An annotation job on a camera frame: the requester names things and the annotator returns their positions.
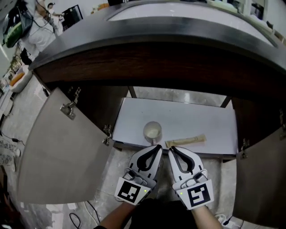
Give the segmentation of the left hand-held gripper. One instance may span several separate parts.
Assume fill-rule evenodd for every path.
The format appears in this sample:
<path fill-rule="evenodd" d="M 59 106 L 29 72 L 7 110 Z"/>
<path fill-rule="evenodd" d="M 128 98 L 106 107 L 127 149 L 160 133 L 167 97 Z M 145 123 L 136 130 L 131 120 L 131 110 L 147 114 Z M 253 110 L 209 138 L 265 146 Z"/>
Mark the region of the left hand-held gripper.
<path fill-rule="evenodd" d="M 140 204 L 157 185 L 154 179 L 162 153 L 162 146 L 157 144 L 133 154 L 129 162 L 132 169 L 125 169 L 123 177 L 118 179 L 114 196 L 132 205 Z"/>

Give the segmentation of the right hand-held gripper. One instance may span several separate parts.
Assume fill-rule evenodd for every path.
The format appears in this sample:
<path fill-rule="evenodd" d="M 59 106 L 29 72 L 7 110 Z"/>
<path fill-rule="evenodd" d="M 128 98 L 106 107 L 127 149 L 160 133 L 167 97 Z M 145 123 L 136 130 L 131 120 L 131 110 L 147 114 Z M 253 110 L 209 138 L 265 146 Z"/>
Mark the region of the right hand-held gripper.
<path fill-rule="evenodd" d="M 207 178 L 207 170 L 204 169 L 201 158 L 188 149 L 176 146 L 169 149 L 168 156 L 176 182 L 172 188 L 187 210 L 212 203 L 212 180 Z M 183 170 L 179 158 L 187 164 L 186 170 Z"/>

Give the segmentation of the beige tube packet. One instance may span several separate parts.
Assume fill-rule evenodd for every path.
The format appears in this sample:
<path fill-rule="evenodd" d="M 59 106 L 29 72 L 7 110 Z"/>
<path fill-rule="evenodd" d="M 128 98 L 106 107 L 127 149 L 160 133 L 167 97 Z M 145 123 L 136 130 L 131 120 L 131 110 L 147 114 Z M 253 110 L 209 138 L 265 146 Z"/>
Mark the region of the beige tube packet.
<path fill-rule="evenodd" d="M 172 146 L 187 145 L 187 144 L 200 143 L 200 142 L 205 142 L 205 141 L 206 141 L 206 136 L 204 134 L 201 134 L 195 137 L 190 137 L 190 138 L 185 138 L 185 139 L 168 140 L 168 141 L 165 141 L 165 145 L 167 148 L 170 148 Z"/>

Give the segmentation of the cream mug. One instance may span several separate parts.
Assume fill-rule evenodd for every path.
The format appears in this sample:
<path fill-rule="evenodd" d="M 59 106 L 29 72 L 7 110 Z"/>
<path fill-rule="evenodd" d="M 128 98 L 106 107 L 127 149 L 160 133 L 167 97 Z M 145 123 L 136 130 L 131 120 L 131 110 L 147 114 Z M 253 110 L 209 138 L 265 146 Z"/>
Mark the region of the cream mug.
<path fill-rule="evenodd" d="M 162 139 L 162 126 L 155 121 L 148 122 L 143 128 L 143 135 L 147 142 L 158 144 Z"/>

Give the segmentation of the black sink vanity cabinet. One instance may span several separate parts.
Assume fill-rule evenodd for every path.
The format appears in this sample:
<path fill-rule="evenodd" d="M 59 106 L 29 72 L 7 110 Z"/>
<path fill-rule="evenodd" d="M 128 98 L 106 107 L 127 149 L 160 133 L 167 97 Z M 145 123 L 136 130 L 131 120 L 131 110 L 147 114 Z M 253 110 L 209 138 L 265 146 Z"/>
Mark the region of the black sink vanity cabinet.
<path fill-rule="evenodd" d="M 90 49 L 32 70 L 49 91 L 60 89 L 100 130 L 111 125 L 119 148 L 149 144 L 143 127 L 162 126 L 160 144 L 201 134 L 205 142 L 185 147 L 205 155 L 241 152 L 243 138 L 255 145 L 281 128 L 286 111 L 286 74 L 224 49 L 181 42 L 135 42 Z M 232 110 L 215 106 L 127 99 L 131 86 L 224 95 Z"/>

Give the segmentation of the person's left forearm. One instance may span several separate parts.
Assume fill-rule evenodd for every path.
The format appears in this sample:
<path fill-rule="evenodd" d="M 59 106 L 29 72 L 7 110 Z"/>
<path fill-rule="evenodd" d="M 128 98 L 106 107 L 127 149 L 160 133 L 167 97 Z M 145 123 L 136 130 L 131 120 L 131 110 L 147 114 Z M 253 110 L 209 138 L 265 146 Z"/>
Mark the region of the person's left forearm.
<path fill-rule="evenodd" d="M 135 209 L 135 205 L 123 202 L 94 229 L 124 229 Z"/>

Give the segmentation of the person's black trousers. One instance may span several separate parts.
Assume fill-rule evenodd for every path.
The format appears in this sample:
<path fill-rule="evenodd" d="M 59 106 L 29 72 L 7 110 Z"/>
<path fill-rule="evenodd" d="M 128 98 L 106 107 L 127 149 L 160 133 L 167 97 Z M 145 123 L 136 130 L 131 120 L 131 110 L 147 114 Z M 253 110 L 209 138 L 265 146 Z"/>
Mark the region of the person's black trousers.
<path fill-rule="evenodd" d="M 163 203 L 145 199 L 131 216 L 129 229 L 198 229 L 192 215 L 181 201 Z"/>

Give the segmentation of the grey-brown cabinet door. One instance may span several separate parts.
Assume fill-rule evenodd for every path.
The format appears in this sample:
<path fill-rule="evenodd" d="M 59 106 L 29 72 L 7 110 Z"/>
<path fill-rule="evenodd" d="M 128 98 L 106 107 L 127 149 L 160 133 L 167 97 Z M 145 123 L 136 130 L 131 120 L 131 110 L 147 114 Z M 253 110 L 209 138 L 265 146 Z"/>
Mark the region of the grey-brown cabinet door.
<path fill-rule="evenodd" d="M 286 229 L 286 138 L 279 128 L 236 155 L 233 216 L 272 228 Z"/>
<path fill-rule="evenodd" d="M 79 203 L 94 198 L 114 141 L 77 107 L 69 119 L 60 110 L 70 103 L 55 89 L 41 108 L 19 165 L 17 199 L 28 204 Z"/>

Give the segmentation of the cream pouf seat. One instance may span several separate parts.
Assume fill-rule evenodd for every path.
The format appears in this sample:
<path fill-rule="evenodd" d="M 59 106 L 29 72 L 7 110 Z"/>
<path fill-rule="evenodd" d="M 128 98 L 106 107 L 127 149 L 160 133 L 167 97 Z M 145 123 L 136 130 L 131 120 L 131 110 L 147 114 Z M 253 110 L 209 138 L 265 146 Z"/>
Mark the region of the cream pouf seat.
<path fill-rule="evenodd" d="M 13 87 L 9 86 L 10 91 L 12 91 L 13 93 L 20 93 L 30 81 L 32 77 L 32 72 L 28 69 L 28 67 L 28 65 L 23 65 L 16 72 L 15 75 L 21 72 L 24 72 L 25 75 Z"/>

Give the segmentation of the orange cushion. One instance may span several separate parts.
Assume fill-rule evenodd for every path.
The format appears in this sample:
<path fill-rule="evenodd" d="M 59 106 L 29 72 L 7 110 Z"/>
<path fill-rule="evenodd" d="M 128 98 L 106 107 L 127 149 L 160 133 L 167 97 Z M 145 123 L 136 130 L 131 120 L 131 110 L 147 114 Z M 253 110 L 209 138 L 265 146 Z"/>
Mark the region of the orange cushion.
<path fill-rule="evenodd" d="M 13 87 L 23 76 L 25 75 L 24 72 L 18 73 L 14 76 L 14 78 L 10 81 L 9 85 Z"/>

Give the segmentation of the black framed display cabinet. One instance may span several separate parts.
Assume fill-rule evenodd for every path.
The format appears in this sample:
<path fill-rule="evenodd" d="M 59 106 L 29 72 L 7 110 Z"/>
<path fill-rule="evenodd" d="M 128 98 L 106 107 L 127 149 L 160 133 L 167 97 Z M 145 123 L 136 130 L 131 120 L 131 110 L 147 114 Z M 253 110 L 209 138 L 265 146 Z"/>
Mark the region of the black framed display cabinet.
<path fill-rule="evenodd" d="M 78 5 L 68 8 L 63 12 L 64 16 L 61 19 L 63 25 L 63 31 L 66 31 L 68 28 L 78 23 L 83 19 L 81 10 Z"/>

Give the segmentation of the black green backpack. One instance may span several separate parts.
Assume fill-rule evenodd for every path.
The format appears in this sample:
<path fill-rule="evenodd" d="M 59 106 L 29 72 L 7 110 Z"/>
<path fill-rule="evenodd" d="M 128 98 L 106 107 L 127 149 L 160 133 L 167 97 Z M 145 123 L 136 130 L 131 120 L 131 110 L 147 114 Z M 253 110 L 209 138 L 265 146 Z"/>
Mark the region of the black green backpack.
<path fill-rule="evenodd" d="M 12 48 L 24 37 L 33 24 L 33 16 L 29 12 L 26 2 L 17 2 L 6 15 L 3 24 L 3 44 Z"/>

